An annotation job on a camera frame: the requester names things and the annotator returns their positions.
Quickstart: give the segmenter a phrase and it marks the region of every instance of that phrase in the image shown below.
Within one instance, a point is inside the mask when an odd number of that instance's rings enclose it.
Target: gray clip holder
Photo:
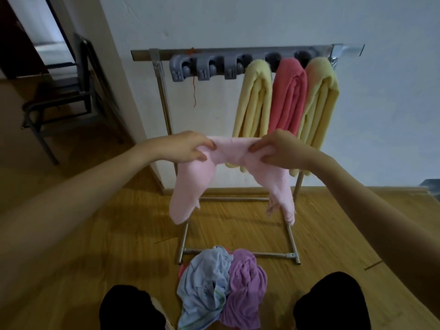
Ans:
[[[295,57],[305,68],[310,60],[322,56],[327,46],[272,47],[219,49],[193,55],[173,55],[169,69],[174,82],[197,76],[199,81],[208,81],[212,76],[224,75],[225,80],[236,79],[256,59],[266,60],[272,72],[276,72],[282,58]]]

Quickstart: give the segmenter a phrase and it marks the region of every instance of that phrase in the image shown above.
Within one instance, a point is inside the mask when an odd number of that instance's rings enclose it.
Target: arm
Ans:
[[[56,244],[142,168],[156,160],[206,160],[204,135],[183,132],[153,138],[28,200],[0,218],[0,301],[20,267]]]
[[[426,230],[367,189],[330,156],[277,130],[250,151],[272,144],[262,161],[309,170],[329,189],[350,220],[406,287],[440,318],[440,243]]]

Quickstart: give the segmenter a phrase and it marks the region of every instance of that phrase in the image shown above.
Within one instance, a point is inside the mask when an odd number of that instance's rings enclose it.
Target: left arm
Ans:
[[[157,160],[206,160],[198,145],[214,149],[204,135],[183,132],[153,138],[127,152],[38,194],[0,218],[0,301],[20,267],[56,244]]]

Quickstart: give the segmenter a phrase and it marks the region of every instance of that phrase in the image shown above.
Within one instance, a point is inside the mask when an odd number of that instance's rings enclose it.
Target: chair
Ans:
[[[88,58],[91,58],[93,59],[91,62],[92,66],[98,65],[99,72],[102,73],[102,69],[99,65],[96,54],[90,54],[90,50],[94,51],[91,42],[75,33],[73,48],[76,57],[75,64],[68,62],[63,64],[49,65],[47,68],[55,69],[76,66],[77,77],[62,80],[51,79],[49,81],[40,83],[36,89],[33,100],[26,102],[22,107],[24,112],[22,129],[31,129],[32,133],[35,135],[36,139],[41,144],[54,165],[58,165],[59,162],[44,140],[44,138],[47,136],[66,132],[83,125],[105,123],[115,131],[118,140],[122,142],[119,136],[119,127],[113,119],[113,116],[107,116],[103,106],[103,99],[96,93],[95,82],[88,69]],[[69,114],[67,116],[45,119],[44,112],[46,109],[74,102],[84,102],[85,111]],[[92,106],[96,112],[95,115],[91,115],[93,112]],[[89,114],[91,116],[80,119],[78,118],[79,116]],[[57,127],[42,129],[42,126],[44,125],[65,120],[69,120],[69,122],[64,122]]]

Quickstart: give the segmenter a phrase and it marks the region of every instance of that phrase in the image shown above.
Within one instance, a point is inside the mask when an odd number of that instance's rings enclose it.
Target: metal rack frame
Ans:
[[[308,47],[255,47],[255,48],[246,48],[247,51],[255,50],[257,53],[261,51],[270,51],[270,50],[279,50],[279,49],[289,49],[289,50],[301,50],[303,48],[307,49],[315,49],[316,51],[320,51],[320,56],[327,57],[332,64],[333,69],[338,63],[339,58],[342,55],[352,55],[360,57],[362,51],[364,49],[364,44],[360,45],[345,45],[345,44],[331,44],[331,45],[317,45],[317,46],[308,46]],[[159,89],[159,94],[162,102],[162,110],[165,118],[165,124],[167,128],[168,135],[173,134],[171,119],[170,119],[170,111],[169,111],[169,103],[168,96],[166,91],[166,83],[165,83],[165,73],[163,69],[162,61],[169,61],[174,55],[188,55],[188,54],[199,54],[199,53],[215,53],[215,52],[238,52],[243,50],[244,48],[223,48],[223,49],[144,49],[144,50],[132,50],[133,61],[152,61],[154,73],[157,78],[157,87]],[[174,164],[174,169],[177,174],[177,165]],[[301,171],[298,174],[297,182],[295,184],[293,198],[294,202],[298,198],[298,194],[301,188],[301,184],[304,178],[304,173]],[[268,201],[269,198],[242,198],[242,197],[201,197],[201,201]],[[179,249],[178,249],[178,263],[182,264],[182,258],[184,254],[198,254],[203,249],[192,249],[186,248],[185,242],[188,233],[188,226],[190,220],[188,219],[184,224],[183,235],[180,240]],[[252,252],[255,256],[266,256],[266,257],[275,257],[275,258],[287,258],[294,259],[296,264],[301,264],[300,257],[298,254],[297,247],[295,245],[295,240],[292,235],[292,230],[290,226],[286,223],[285,227],[287,229],[287,234],[289,236],[289,242],[292,247],[292,251],[288,253],[265,253],[265,252]]]

